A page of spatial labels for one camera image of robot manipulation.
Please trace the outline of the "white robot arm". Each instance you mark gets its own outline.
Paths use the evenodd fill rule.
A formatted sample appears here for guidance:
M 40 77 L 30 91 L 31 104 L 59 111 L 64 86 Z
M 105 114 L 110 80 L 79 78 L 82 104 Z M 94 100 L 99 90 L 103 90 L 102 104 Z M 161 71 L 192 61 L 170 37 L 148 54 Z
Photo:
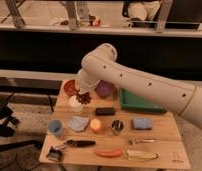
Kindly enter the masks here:
M 80 94 L 95 89 L 100 80 L 117 84 L 202 130 L 202 88 L 186 82 L 128 68 L 116 62 L 117 50 L 103 43 L 87 53 L 76 76 Z

